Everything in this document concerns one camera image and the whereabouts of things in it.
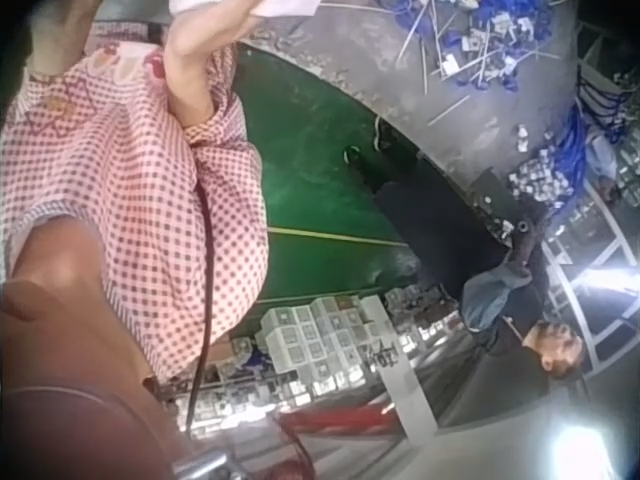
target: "black shoe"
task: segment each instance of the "black shoe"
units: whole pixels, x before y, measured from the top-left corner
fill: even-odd
[[[384,173],[370,165],[358,147],[350,145],[345,148],[342,152],[342,158],[351,173],[372,193],[376,193],[387,182]]]
[[[364,161],[364,156],[362,155],[358,147],[349,145],[342,152],[342,159],[344,160],[344,163],[346,163],[350,167],[354,167],[356,170],[359,170],[358,167],[360,166],[361,162]]]
[[[376,152],[383,152],[393,142],[393,127],[382,117],[377,116],[373,128],[375,130],[373,148]]]

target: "metal rod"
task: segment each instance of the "metal rod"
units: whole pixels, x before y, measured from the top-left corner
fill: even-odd
[[[540,55],[541,57],[547,57],[547,58],[553,58],[554,60],[562,60],[562,57],[560,55],[554,55],[553,53],[546,53],[546,52],[541,52],[539,50],[540,47],[538,47],[535,52],[536,55]]]
[[[480,64],[480,78],[478,79],[478,83],[482,82],[483,80],[483,75],[484,75],[484,67],[487,64],[487,51],[489,50],[489,38],[491,37],[491,23],[487,22],[487,31],[486,31],[486,35],[487,38],[484,41],[484,51],[482,52],[482,63]]]
[[[440,48],[440,40],[438,40],[438,13],[436,11],[436,2],[431,2],[431,27],[433,28],[433,36],[436,42],[436,52],[438,52],[438,66],[442,66],[442,49]]]
[[[212,449],[174,464],[173,472],[178,480],[204,479],[207,478],[207,474],[217,470],[227,462],[228,457],[224,452]]]
[[[411,37],[413,37],[413,34],[416,33],[418,24],[422,20],[422,17],[424,17],[424,12],[427,11],[427,7],[429,6],[430,1],[431,0],[425,1],[424,6],[422,7],[422,10],[420,10],[420,13],[416,17],[416,20],[413,22],[413,25],[411,25],[411,29],[409,30],[409,35],[407,35],[407,38],[405,38],[404,43],[402,44],[402,48],[400,49],[400,52],[398,52],[398,56],[396,57],[396,66],[400,62],[400,59],[404,55],[404,52],[407,50],[407,47],[409,46],[409,42],[411,41]]]
[[[424,94],[429,93],[429,75],[427,75],[427,50],[424,40],[420,39],[420,62],[422,65],[422,90]]]
[[[434,125],[435,123],[439,122],[445,115],[448,115],[449,113],[451,113],[453,110],[458,108],[460,105],[462,105],[464,102],[466,102],[470,98],[471,98],[471,95],[466,95],[466,96],[462,97],[460,100],[458,100],[456,103],[451,105],[449,108],[447,108],[440,115],[438,115],[437,117],[431,119],[429,121],[429,123],[427,123],[427,126],[430,127],[430,126]]]
[[[331,3],[331,2],[327,2],[327,3],[321,3],[320,4],[321,7],[330,7],[330,8],[346,8],[348,10],[362,10],[365,12],[377,12],[377,13],[391,13],[393,14],[393,12],[391,10],[387,10],[384,8],[378,8],[378,7],[367,7],[365,5],[350,5],[348,3]]]
[[[447,23],[444,24],[444,26],[442,27],[442,29],[437,32],[436,34],[436,38],[440,38],[442,36],[442,34],[444,33],[444,31],[449,28],[449,25],[451,25],[451,22],[453,22],[453,19],[456,18],[456,15],[458,14],[458,10],[456,10],[455,12],[453,12],[453,15],[451,15],[451,17],[449,17],[449,20],[447,20]]]
[[[501,52],[501,51],[502,51],[502,49],[501,49],[501,48],[498,48],[498,49],[496,49],[496,50],[494,50],[494,51],[492,51],[492,52],[487,53],[487,57],[490,57],[490,56],[492,56],[492,55],[495,55],[496,53]],[[482,57],[482,56],[480,56],[480,57],[478,57],[478,58],[474,58],[474,59],[473,59],[473,60],[471,60],[470,62],[465,63],[462,67],[460,67],[460,70],[458,70],[456,73],[452,73],[451,75],[447,75],[446,77],[443,77],[442,79],[443,79],[443,80],[447,80],[448,78],[451,78],[451,77],[456,76],[456,75],[457,75],[457,74],[459,74],[460,72],[464,72],[467,68],[473,67],[474,65],[477,65],[478,63],[480,63],[480,62],[482,61],[482,59],[483,59],[483,58],[484,58],[484,57]],[[440,73],[440,71],[441,71],[441,70],[442,70],[442,69],[440,69],[440,68],[439,68],[439,69],[437,69],[437,70],[434,70],[433,72],[431,72],[431,75],[437,75],[438,73]]]

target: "bright light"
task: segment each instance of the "bright light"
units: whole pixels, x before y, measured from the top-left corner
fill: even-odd
[[[553,445],[556,480],[613,480],[607,448],[596,430],[567,428]]]
[[[396,404],[391,402],[389,405],[387,405],[386,407],[384,407],[382,409],[382,414],[386,415],[387,413],[389,413],[391,410],[393,410],[394,408],[396,408]]]
[[[586,270],[581,281],[589,286],[617,292],[640,294],[640,273],[637,270]]]
[[[358,380],[360,380],[362,377],[364,377],[364,372],[362,371],[362,368],[360,367],[353,367],[349,370],[349,381],[351,383],[355,383]]]
[[[311,403],[311,395],[308,393],[303,393],[302,395],[298,395],[295,397],[296,405],[301,407],[302,405],[306,405],[307,403]]]

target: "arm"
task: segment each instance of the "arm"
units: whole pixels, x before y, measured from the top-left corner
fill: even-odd
[[[250,3],[232,2],[245,7]],[[268,258],[262,165],[247,140],[240,100],[231,91],[235,51],[225,46],[228,32],[235,32],[232,35],[235,38],[247,25],[255,24],[255,19],[248,13],[239,23],[235,17],[217,17],[218,23],[206,26],[209,37],[198,33],[208,39],[206,48],[212,45],[215,48],[185,49],[188,37],[195,32],[194,25],[205,28],[199,16],[188,15],[213,11],[215,7],[218,5],[187,12],[176,19],[164,53],[169,106],[184,128],[212,217],[215,289],[222,290],[214,302],[217,318],[224,319],[214,325],[212,338],[235,325],[255,301],[266,276]]]
[[[223,47],[239,40],[260,23],[250,14],[261,0],[225,0],[185,12],[174,20],[165,47],[169,110],[183,127],[210,119],[216,105],[210,94],[207,65]],[[233,79],[218,79],[228,83]]]

